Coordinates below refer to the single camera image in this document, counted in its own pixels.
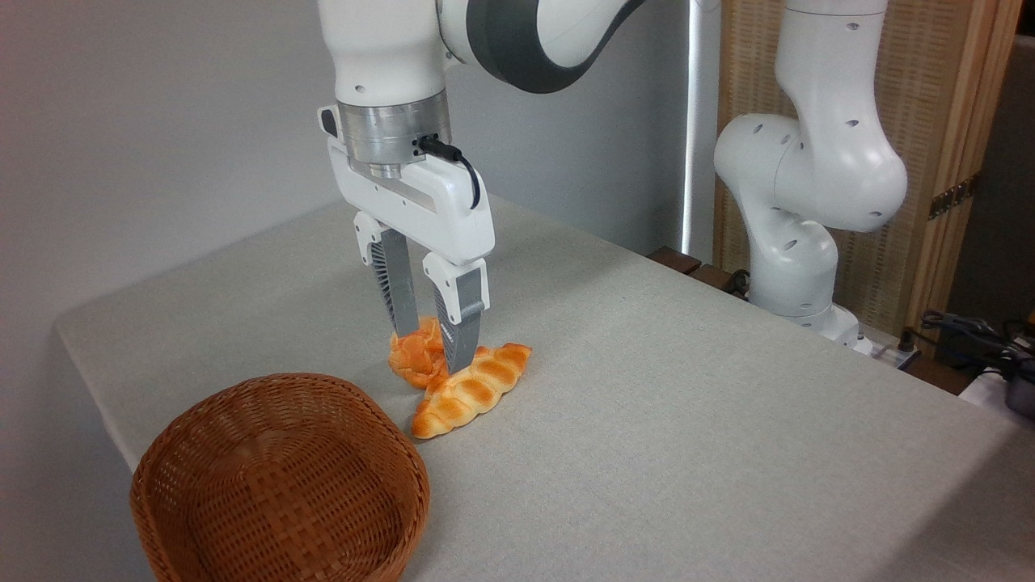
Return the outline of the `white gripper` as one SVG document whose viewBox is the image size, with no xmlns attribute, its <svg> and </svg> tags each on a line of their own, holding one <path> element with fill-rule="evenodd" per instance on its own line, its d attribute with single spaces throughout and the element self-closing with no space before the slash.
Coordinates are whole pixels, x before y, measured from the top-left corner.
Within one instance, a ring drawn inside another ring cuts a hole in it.
<svg viewBox="0 0 1035 582">
<path fill-rule="evenodd" d="M 360 259 L 374 270 L 395 334 L 419 328 L 409 238 L 433 252 L 424 258 L 424 270 L 435 287 L 448 373 L 469 368 L 479 346 L 481 314 L 489 308 L 482 258 L 496 243 L 481 176 L 462 162 L 435 155 L 407 163 L 398 178 L 374 175 L 369 166 L 347 154 L 333 108 L 320 109 L 319 119 L 341 195 L 362 211 L 353 221 Z"/>
</svg>

